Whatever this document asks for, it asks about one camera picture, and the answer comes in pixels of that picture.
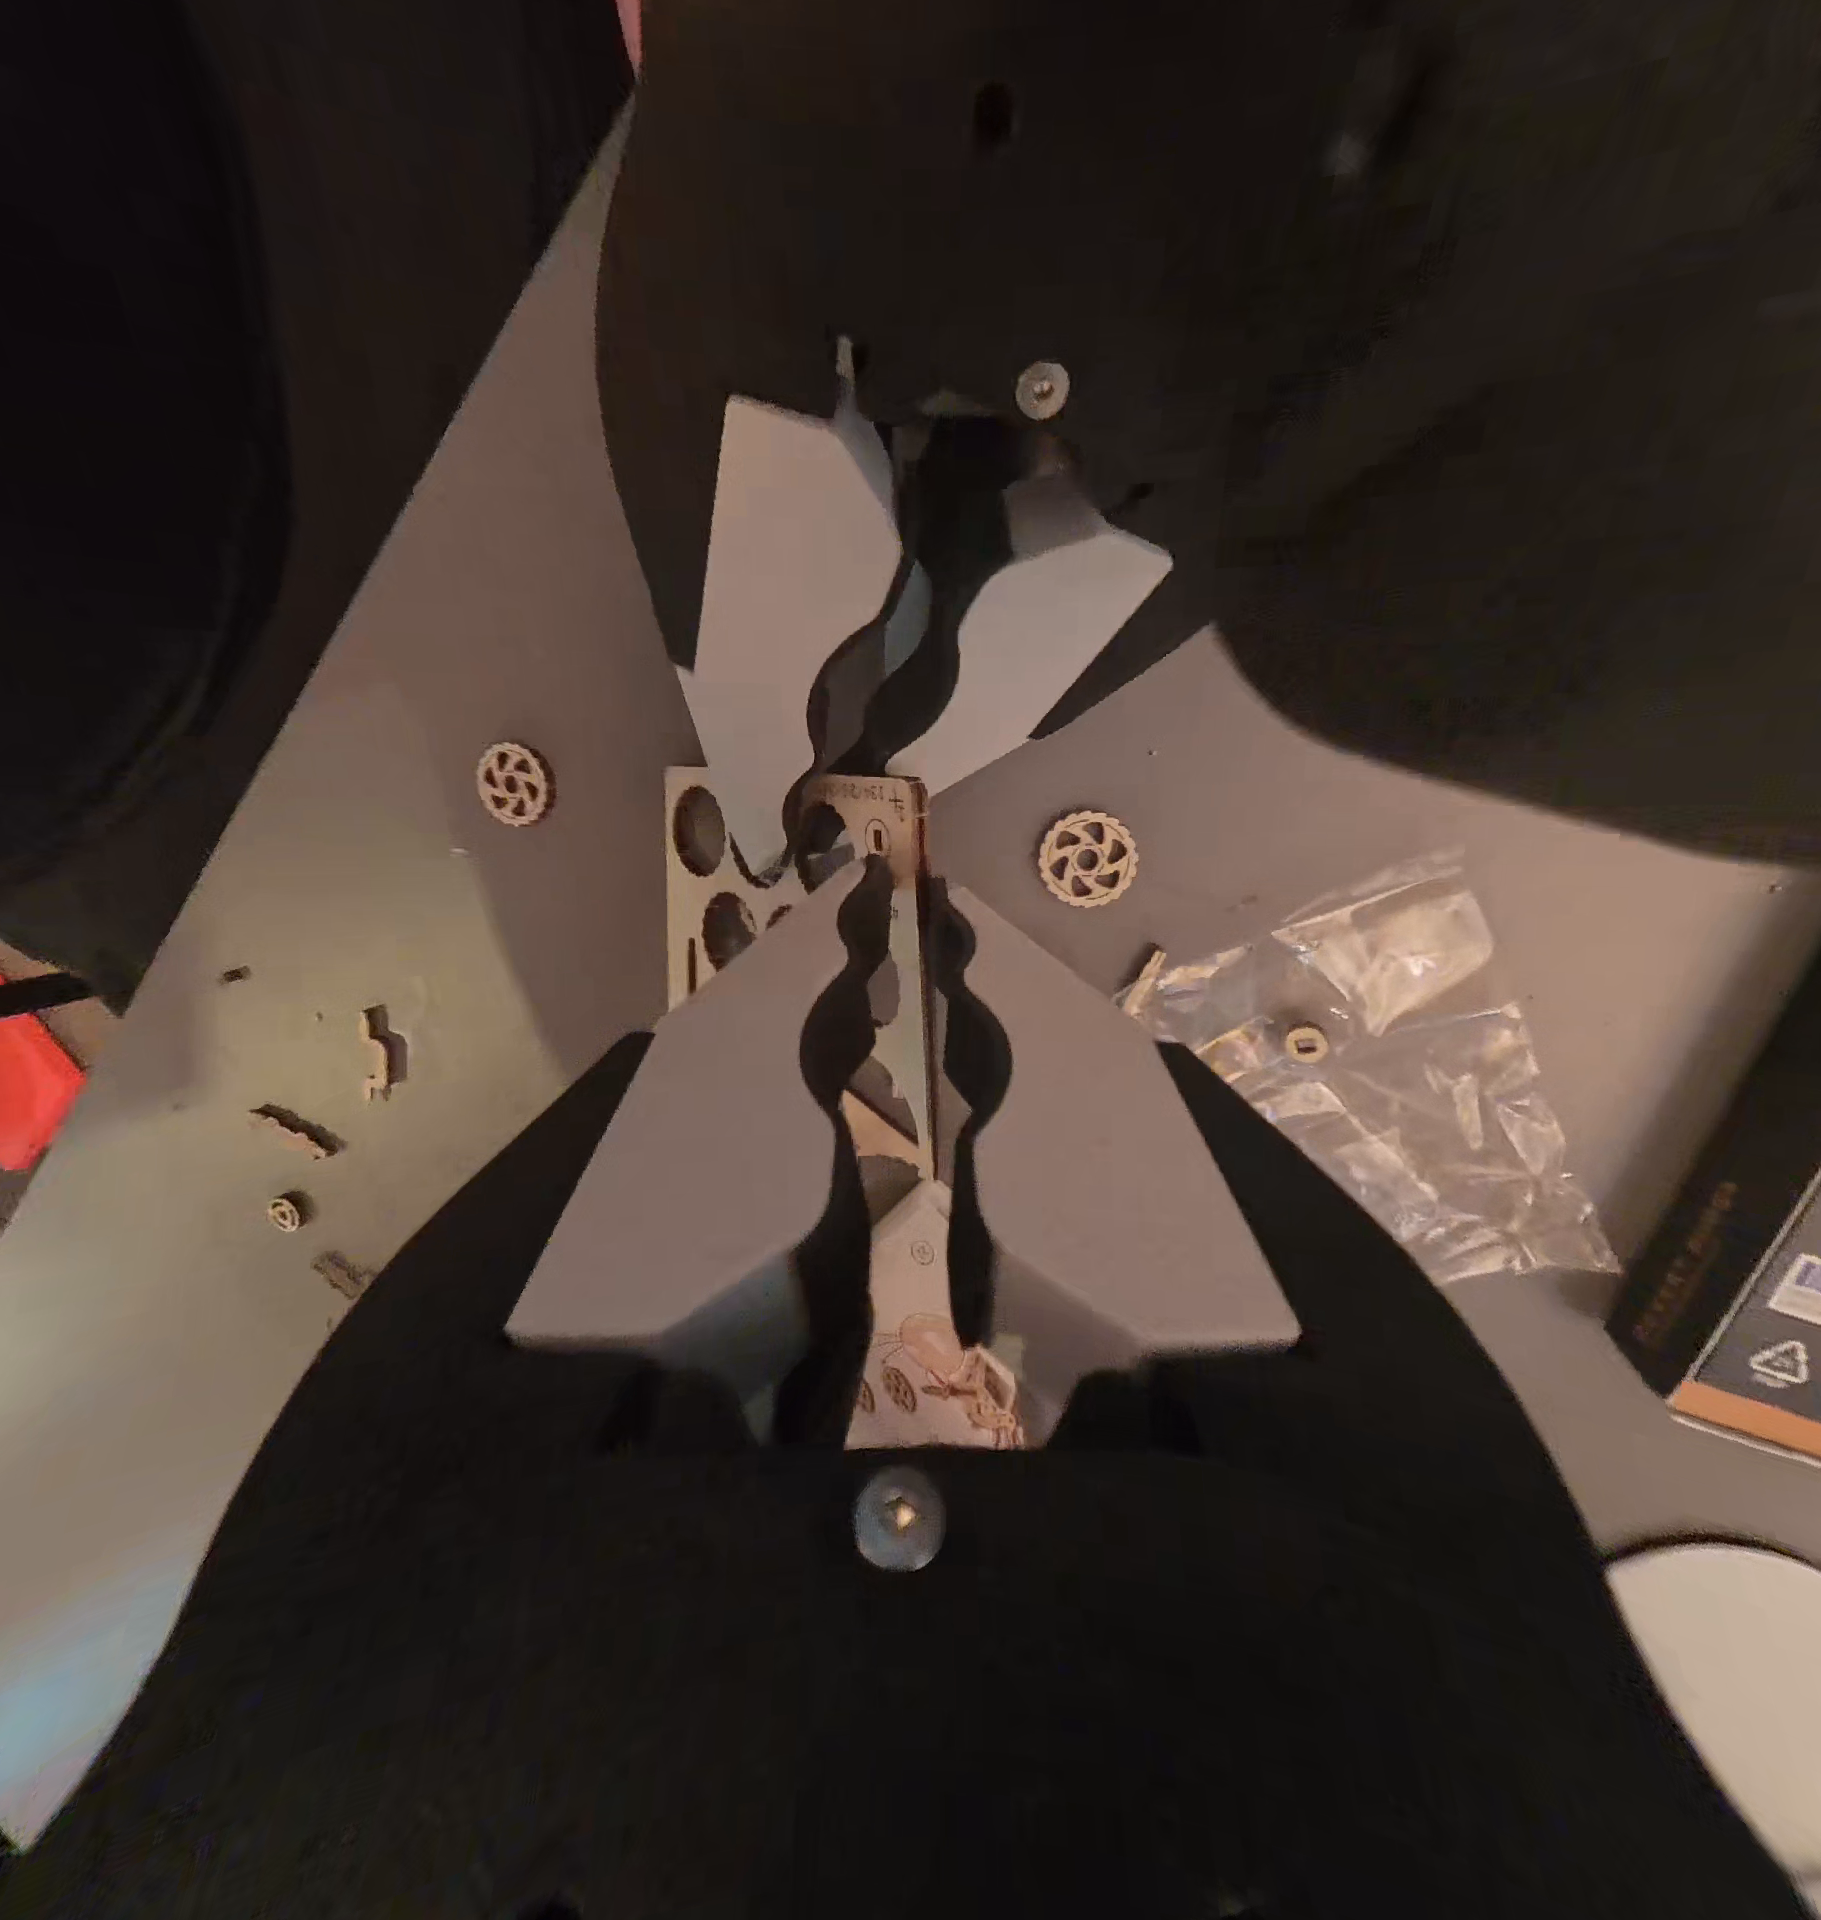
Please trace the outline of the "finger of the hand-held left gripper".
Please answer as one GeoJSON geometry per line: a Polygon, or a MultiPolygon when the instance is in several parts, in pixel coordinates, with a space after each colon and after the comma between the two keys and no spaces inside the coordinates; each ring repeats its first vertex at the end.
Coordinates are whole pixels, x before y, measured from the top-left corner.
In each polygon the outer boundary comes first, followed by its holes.
{"type": "Polygon", "coordinates": [[[850,390],[834,419],[726,406],[678,685],[743,861],[787,856],[787,805],[815,766],[812,689],[876,627],[896,560],[890,459],[850,390]]]}
{"type": "Polygon", "coordinates": [[[1111,528],[1081,485],[950,485],[812,693],[812,775],[896,775],[928,794],[1035,736],[1164,582],[1173,554],[1111,528]]]}

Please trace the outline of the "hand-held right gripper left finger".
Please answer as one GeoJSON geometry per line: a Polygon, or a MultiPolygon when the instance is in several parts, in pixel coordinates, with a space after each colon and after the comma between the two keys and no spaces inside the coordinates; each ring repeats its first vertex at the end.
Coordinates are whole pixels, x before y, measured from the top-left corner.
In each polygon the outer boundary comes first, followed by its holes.
{"type": "Polygon", "coordinates": [[[504,1338],[720,1380],[777,1442],[850,1434],[876,1300],[845,1090],[876,1051],[890,872],[850,861],[669,1011],[504,1338]]]}

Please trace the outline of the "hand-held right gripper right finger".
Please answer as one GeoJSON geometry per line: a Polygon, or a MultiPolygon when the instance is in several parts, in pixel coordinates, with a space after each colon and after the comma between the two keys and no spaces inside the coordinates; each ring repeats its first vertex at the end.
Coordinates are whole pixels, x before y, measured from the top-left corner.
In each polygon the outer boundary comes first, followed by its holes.
{"type": "Polygon", "coordinates": [[[1302,1338],[1136,1015],[962,884],[928,892],[928,991],[956,1100],[945,1287],[1042,1442],[1090,1372],[1302,1338]]]}

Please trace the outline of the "wooden parts sheet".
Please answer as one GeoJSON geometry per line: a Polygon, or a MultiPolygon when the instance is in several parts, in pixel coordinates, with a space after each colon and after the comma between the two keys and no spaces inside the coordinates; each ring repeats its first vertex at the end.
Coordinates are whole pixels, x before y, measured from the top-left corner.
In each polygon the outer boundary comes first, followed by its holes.
{"type": "Polygon", "coordinates": [[[916,781],[815,781],[802,840],[773,872],[748,872],[706,766],[659,775],[669,829],[669,1007],[703,991],[735,949],[787,922],[858,856],[890,872],[890,935],[866,974],[876,1048],[845,1090],[858,1162],[935,1175],[935,1043],[922,981],[928,794],[916,781]]]}

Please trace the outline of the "person's left forearm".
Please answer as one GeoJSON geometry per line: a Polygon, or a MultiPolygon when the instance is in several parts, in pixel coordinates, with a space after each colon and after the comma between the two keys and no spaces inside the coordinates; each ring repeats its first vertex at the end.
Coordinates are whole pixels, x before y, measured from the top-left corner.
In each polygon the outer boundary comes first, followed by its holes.
{"type": "Polygon", "coordinates": [[[1327,747],[1821,866],[1821,4],[1359,4],[1216,631],[1327,747]]]}

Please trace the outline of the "black model kit box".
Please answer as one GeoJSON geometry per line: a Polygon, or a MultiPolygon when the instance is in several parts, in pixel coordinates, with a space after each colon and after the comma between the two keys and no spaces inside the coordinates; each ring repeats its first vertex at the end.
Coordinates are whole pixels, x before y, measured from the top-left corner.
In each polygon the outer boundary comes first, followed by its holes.
{"type": "Polygon", "coordinates": [[[1821,1043],[1740,1082],[1609,1316],[1670,1423],[1821,1471],[1821,1043]]]}

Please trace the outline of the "wooden gear wheel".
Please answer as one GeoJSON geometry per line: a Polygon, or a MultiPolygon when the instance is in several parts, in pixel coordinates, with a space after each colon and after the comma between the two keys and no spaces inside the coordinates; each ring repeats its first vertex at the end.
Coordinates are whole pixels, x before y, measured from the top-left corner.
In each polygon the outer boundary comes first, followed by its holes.
{"type": "Polygon", "coordinates": [[[1136,884],[1136,830],[1107,811],[1071,811],[1042,830],[1035,872],[1071,912],[1116,906],[1136,884]]]}
{"type": "Polygon", "coordinates": [[[560,781],[544,747],[501,736],[475,760],[475,805],[501,829],[544,829],[560,805],[560,781]]]}

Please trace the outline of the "clear plastic bag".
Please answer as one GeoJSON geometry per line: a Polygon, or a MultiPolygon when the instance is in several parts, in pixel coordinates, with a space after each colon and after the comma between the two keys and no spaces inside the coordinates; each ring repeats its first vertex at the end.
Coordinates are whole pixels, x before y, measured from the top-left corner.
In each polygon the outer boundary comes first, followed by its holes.
{"type": "Polygon", "coordinates": [[[1232,949],[1164,955],[1136,1023],[1239,1090],[1433,1287],[1621,1277],[1455,853],[1327,892],[1232,949]]]}

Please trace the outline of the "white tablet stand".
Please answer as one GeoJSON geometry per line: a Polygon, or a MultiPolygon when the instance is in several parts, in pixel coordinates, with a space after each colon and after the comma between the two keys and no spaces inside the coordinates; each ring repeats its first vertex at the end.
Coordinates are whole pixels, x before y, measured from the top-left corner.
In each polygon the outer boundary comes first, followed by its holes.
{"type": "Polygon", "coordinates": [[[1730,1539],[1609,1566],[1670,1720],[1821,1912],[1821,1572],[1730,1539]]]}

